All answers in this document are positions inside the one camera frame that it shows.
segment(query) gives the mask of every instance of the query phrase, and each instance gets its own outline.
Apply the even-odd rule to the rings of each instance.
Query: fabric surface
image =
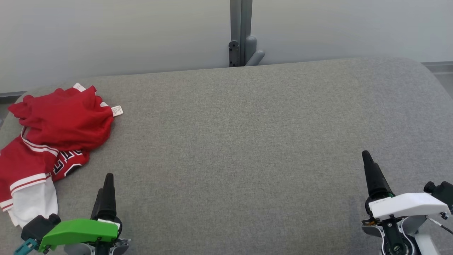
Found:
[[[124,114],[87,165],[55,183],[59,215],[89,218],[112,172],[121,236],[132,239],[127,254],[378,254],[380,240],[360,228],[362,150],[395,194],[453,182],[453,100],[412,60],[109,76],[61,87],[75,82],[95,86]],[[19,131],[10,114],[0,147]],[[0,254],[11,254],[20,229],[7,214],[0,228]],[[429,222],[422,231],[453,253],[449,233]]]
[[[63,179],[88,161],[89,151],[109,137],[113,112],[93,86],[79,83],[40,97],[26,95],[8,109],[24,127],[0,150],[0,207],[12,210],[13,224],[24,227],[38,215],[58,213],[47,179]]]

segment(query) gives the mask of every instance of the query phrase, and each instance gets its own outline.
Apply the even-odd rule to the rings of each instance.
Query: gray metal bracket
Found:
[[[230,67],[258,65],[265,53],[256,50],[251,36],[252,0],[230,0],[231,42],[228,45]]]
[[[118,238],[113,247],[110,248],[109,255],[123,255],[129,245],[130,239]],[[94,246],[84,243],[65,245],[63,248],[67,255],[97,255],[95,250]]]

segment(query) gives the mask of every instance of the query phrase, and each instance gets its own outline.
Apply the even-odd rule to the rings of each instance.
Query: white fabric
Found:
[[[76,90],[78,90],[80,92],[84,92],[86,90],[86,88],[83,87],[80,83],[76,83],[76,85],[74,85],[73,88],[75,88]]]
[[[36,185],[38,183],[44,183],[46,182],[46,174],[45,173],[39,173],[35,174],[23,179],[20,179],[16,181],[15,183],[11,184],[10,186],[10,191],[11,195],[16,193],[17,191],[21,189],[25,189],[26,187],[30,187],[33,185]]]
[[[57,193],[52,179],[35,184],[13,193],[13,208],[8,213],[11,221],[16,226],[24,227],[37,215],[48,218],[49,215],[58,213]]]

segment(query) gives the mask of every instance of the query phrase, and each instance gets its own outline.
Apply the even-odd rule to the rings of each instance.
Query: gray cushion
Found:
[[[421,192],[427,181],[453,182],[453,100],[412,60],[77,82],[95,86],[124,114],[90,162],[55,184],[59,215],[89,218],[112,172],[132,255],[378,254],[379,239],[360,228],[367,198],[362,150],[370,150],[396,194]],[[0,147],[19,131],[10,114]],[[0,254],[12,254],[21,229],[6,213],[0,228]],[[442,254],[453,253],[450,234],[431,223],[424,230]]]

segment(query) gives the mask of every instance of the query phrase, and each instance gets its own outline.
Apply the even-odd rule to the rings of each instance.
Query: jersey lettering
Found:
[[[64,167],[63,162],[61,160],[58,160],[57,163],[53,166],[53,173],[57,175]]]
[[[74,153],[72,151],[68,151],[68,152],[60,152],[61,155],[63,156],[64,158],[64,161],[67,162],[70,158],[74,157]]]

